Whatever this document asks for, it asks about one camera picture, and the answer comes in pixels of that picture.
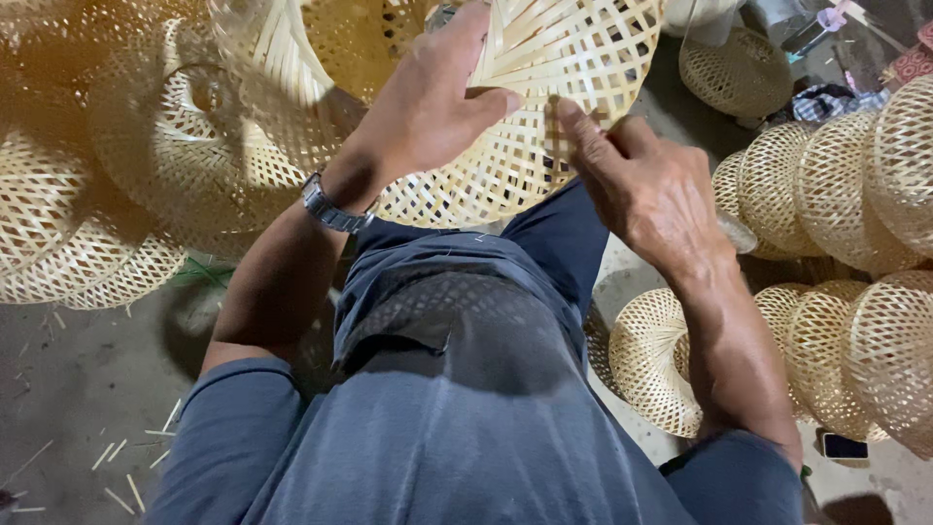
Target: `forearm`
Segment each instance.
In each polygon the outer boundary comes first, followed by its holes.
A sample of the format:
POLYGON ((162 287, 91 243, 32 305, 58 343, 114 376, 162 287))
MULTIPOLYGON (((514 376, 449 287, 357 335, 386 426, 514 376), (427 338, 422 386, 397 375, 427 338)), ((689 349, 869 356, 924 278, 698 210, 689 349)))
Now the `forearm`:
POLYGON ((301 201, 292 205, 237 267, 213 341, 263 348, 297 343, 324 303, 346 238, 314 220, 301 201))
MULTIPOLYGON (((321 176, 325 195, 351 213, 365 211, 381 189, 378 163, 361 151, 346 149, 321 176)), ((312 218, 302 201, 292 205, 233 274, 213 341, 289 358, 323 307, 347 237, 312 218)))
POLYGON ((687 319, 690 384, 705 424, 742 428, 781 445, 795 468, 801 441, 784 362, 734 258, 703 264, 672 287, 687 319))

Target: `left hand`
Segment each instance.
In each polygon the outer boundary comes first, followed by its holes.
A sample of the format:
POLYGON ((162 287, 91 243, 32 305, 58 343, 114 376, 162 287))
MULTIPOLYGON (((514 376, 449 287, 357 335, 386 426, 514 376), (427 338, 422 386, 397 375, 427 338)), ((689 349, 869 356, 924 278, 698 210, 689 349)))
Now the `left hand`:
POLYGON ((470 2, 439 31, 415 38, 331 166, 363 169, 381 190, 400 177, 453 161, 487 128, 523 106, 521 95, 502 88, 467 98, 489 21, 490 8, 470 2))

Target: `wood shaving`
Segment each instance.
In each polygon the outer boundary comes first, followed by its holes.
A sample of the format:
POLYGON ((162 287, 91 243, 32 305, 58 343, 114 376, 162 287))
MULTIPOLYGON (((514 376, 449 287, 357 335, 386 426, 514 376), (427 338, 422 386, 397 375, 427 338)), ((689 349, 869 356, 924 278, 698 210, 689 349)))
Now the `wood shaving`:
POLYGON ((127 474, 126 480, 130 482, 130 488, 132 489, 132 495, 136 497, 136 502, 139 504, 139 510, 146 513, 146 506, 143 505, 143 498, 139 497, 139 490, 136 489, 136 484, 132 482, 132 476, 127 474))
POLYGON ((30 458, 29 461, 27 461, 26 463, 24 463, 23 466, 20 467, 19 470, 17 470, 17 471, 14 472, 13 474, 9 475, 9 477, 7 478, 7 482, 4 483, 2 486, 0 486, 0 489, 2 489, 3 487, 6 487, 7 485, 9 485, 9 483, 10 483, 11 481, 13 481, 13 478, 14 478, 14 477, 16 477, 17 475, 21 474, 22 471, 26 470, 26 467, 28 467, 30 463, 32 463, 33 461, 35 461, 35 458, 38 458, 38 457, 39 457, 39 454, 41 454, 42 452, 44 452, 44 451, 46 450, 46 448, 51 447, 52 443, 54 443, 54 442, 55 442, 54 439, 51 440, 51 441, 49 441, 48 443, 46 443, 46 445, 45 445, 44 447, 40 448, 38 452, 36 452, 35 454, 33 454, 33 457, 30 458))
POLYGON ((123 508, 125 508, 127 512, 129 512, 130 514, 136 516, 136 513, 132 511, 132 509, 130 508, 130 506, 127 505, 126 502, 124 502, 123 500, 121 500, 120 497, 117 496, 117 494, 114 494, 114 491, 113 491, 113 490, 104 487, 104 492, 106 492, 111 498, 117 500, 117 503, 120 504, 120 506, 122 506, 123 508))
POLYGON ((120 452, 120 451, 123 449, 123 446, 124 446, 124 445, 126 445, 126 440, 125 440, 125 439, 123 440, 122 443, 119 444, 119 447, 117 447, 117 449, 114 450, 114 453, 111 454, 109 458, 107 458, 107 462, 108 462, 108 463, 110 463, 111 461, 114 460, 114 458, 117 457, 117 453, 120 452))
POLYGON ((93 466, 93 467, 91 467, 91 470, 92 470, 92 471, 95 471, 95 470, 97 470, 97 467, 98 467, 98 466, 100 466, 100 464, 101 464, 101 461, 103 461, 103 460, 104 460, 104 458, 106 458, 106 457, 107 457, 107 454, 109 454, 109 453, 110 453, 110 449, 111 449, 111 448, 113 448, 113 447, 114 447, 114 445, 116 445, 116 443, 111 443, 110 445, 108 445, 108 446, 107 446, 107 450, 105 450, 105 451, 104 451, 104 453, 103 453, 103 454, 101 454, 101 457, 100 457, 100 458, 98 458, 98 459, 97 459, 97 462, 96 462, 96 463, 94 463, 94 466, 93 466))
POLYGON ((163 432, 169 430, 169 425, 172 424, 172 418, 174 418, 175 412, 178 411, 178 407, 179 407, 179 406, 181 406, 181 398, 179 398, 178 401, 175 402, 175 406, 174 406, 174 408, 172 409, 172 413, 169 414, 169 418, 165 421, 165 425, 162 426, 162 431, 163 431, 163 432))
POLYGON ((157 460, 153 461, 153 463, 152 463, 151 465, 149 465, 149 470, 152 470, 152 469, 156 468, 156 465, 158 465, 162 460, 164 460, 164 459, 165 459, 165 456, 168 456, 168 455, 169 455, 169 452, 171 452, 171 451, 172 451, 172 450, 169 448, 168 450, 165 451, 164 454, 162 454, 161 456, 159 456, 159 458, 158 458, 157 460))
POLYGON ((55 320, 59 321, 59 326, 62 327, 62 330, 67 330, 67 329, 68 329, 68 327, 64 325, 64 321, 62 320, 62 316, 58 315, 58 312, 52 312, 52 317, 55 318, 55 320))

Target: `metal watch band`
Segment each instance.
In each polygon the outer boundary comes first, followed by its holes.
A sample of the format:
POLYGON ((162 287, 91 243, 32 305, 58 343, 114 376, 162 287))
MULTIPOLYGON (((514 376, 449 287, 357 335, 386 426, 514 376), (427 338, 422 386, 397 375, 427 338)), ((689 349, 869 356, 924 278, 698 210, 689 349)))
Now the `metal watch band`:
POLYGON ((325 226, 338 232, 356 234, 369 226, 374 215, 368 211, 365 215, 354 215, 338 209, 321 190, 321 174, 316 171, 308 177, 301 188, 304 208, 325 226))

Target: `checkered cloth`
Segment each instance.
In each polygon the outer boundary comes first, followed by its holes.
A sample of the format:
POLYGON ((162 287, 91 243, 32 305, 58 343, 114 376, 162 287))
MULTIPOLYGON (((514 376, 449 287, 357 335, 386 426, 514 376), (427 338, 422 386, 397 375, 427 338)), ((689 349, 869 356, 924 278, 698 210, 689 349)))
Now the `checkered cloth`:
POLYGON ((823 122, 857 111, 881 109, 891 93, 855 93, 836 84, 820 84, 794 97, 794 119, 798 121, 823 122))

